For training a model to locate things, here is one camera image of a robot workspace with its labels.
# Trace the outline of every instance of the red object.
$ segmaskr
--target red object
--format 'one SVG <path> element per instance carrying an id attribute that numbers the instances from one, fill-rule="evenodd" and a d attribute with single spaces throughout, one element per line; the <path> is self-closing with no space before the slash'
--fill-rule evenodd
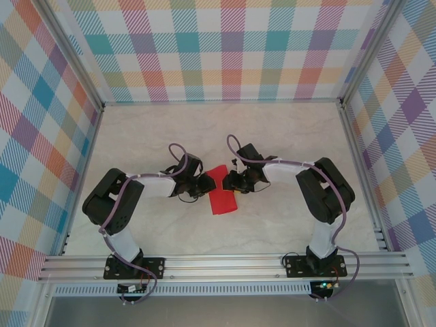
<path id="1" fill-rule="evenodd" d="M 216 189 L 208 193 L 209 199 L 211 199 L 212 214 L 222 215 L 238 209 L 233 192 L 223 190 L 223 179 L 228 174 L 227 167 L 221 165 L 206 173 L 213 178 L 217 186 Z"/>

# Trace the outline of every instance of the plaid backdrop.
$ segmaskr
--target plaid backdrop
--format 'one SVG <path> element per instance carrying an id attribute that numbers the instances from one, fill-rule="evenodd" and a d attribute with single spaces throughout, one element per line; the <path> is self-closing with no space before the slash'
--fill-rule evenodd
<path id="1" fill-rule="evenodd" d="M 394 249 L 436 326 L 436 1 L 409 0 L 349 110 Z"/>
<path id="2" fill-rule="evenodd" d="M 50 3 L 109 102 L 336 98 L 384 13 L 371 26 L 382 0 Z"/>
<path id="3" fill-rule="evenodd" d="M 0 1 L 0 326 L 57 254 L 97 111 L 31 0 Z"/>

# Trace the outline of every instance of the metal base plate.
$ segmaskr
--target metal base plate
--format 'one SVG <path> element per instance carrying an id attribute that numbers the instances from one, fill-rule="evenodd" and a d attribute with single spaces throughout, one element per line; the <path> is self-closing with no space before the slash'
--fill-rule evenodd
<path id="1" fill-rule="evenodd" d="M 322 274 L 316 275 L 306 264 L 305 255 L 287 255 L 284 259 L 286 267 L 286 276 L 288 278 L 296 277 L 336 277 L 336 272 L 331 267 L 335 267 L 338 271 L 339 277 L 347 276 L 347 267 L 342 255 L 337 255 L 331 266 L 327 268 Z"/>
<path id="2" fill-rule="evenodd" d="M 148 269 L 154 273 L 157 279 L 164 277 L 165 258 L 146 258 L 142 259 L 141 267 Z M 103 278 L 106 280 L 121 280 L 121 279 L 140 279 L 140 276 L 132 276 L 132 269 L 126 268 L 124 263 L 120 262 L 113 256 L 109 256 L 106 260 L 106 267 Z"/>

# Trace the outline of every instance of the marble floor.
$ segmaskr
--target marble floor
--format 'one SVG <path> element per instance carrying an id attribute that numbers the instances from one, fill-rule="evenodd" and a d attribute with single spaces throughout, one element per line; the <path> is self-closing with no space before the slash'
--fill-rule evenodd
<path id="1" fill-rule="evenodd" d="M 335 104 L 169 104 L 107 107 L 75 216 L 67 255 L 106 255 L 98 227 L 82 213 L 83 200 L 105 173 L 157 172 L 175 164 L 167 150 L 181 143 L 205 170 L 233 156 L 225 138 L 235 134 L 263 154 L 316 161 L 329 157 L 356 192 L 337 243 L 355 251 L 378 251 L 372 223 Z M 285 253 L 305 251 L 315 219 L 296 184 L 236 194 L 238 210 L 212 215 L 208 196 L 195 204 L 177 198 L 141 199 L 130 221 L 145 254 Z"/>

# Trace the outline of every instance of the aluminum rail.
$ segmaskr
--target aluminum rail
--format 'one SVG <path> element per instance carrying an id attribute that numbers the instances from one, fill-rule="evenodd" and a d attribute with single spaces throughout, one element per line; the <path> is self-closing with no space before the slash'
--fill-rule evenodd
<path id="1" fill-rule="evenodd" d="M 345 258 L 349 280 L 356 271 L 356 259 Z M 408 279 L 413 272 L 403 252 L 364 252 L 360 257 L 359 280 Z M 287 278 L 281 266 L 282 254 L 264 255 L 167 255 L 160 283 L 216 281 L 319 281 L 322 277 Z M 107 283 L 103 279 L 106 256 L 47 257 L 40 274 L 42 283 Z M 132 280 L 119 280 L 119 283 Z"/>

